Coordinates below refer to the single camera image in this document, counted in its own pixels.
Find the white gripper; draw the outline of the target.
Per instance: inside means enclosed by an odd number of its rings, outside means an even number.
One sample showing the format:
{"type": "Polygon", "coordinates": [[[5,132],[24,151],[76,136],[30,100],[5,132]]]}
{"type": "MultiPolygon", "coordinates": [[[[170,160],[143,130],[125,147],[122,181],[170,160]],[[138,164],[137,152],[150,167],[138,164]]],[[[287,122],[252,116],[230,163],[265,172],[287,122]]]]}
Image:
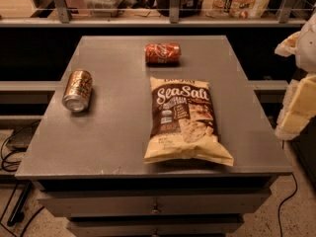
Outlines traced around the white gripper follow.
{"type": "MultiPolygon", "coordinates": [[[[295,54],[296,66],[306,72],[316,72],[316,14],[275,49],[275,54],[289,57],[295,54]]],[[[292,140],[316,116],[316,75],[300,81],[292,79],[286,88],[282,109],[276,121],[276,137],[292,140]]]]}

